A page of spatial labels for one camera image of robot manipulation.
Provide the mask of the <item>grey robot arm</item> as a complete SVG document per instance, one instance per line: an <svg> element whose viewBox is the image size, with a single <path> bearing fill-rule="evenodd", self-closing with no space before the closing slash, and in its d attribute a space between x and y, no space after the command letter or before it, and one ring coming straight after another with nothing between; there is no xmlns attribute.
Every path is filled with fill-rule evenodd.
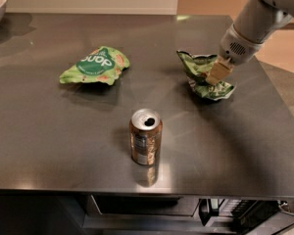
<svg viewBox="0 0 294 235"><path fill-rule="evenodd" d="M294 19L294 0L248 0L220 41L206 81L215 85L233 68L248 63L265 41Z"/></svg>

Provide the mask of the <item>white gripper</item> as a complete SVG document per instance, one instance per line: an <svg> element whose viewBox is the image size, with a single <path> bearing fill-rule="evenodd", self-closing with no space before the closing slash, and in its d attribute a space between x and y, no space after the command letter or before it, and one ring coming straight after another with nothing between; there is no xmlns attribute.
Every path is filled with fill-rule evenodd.
<svg viewBox="0 0 294 235"><path fill-rule="evenodd" d="M232 25L220 41L219 57L213 63L206 81L216 85L232 73L233 65L248 63L261 47L262 44L251 42L241 36Z"/></svg>

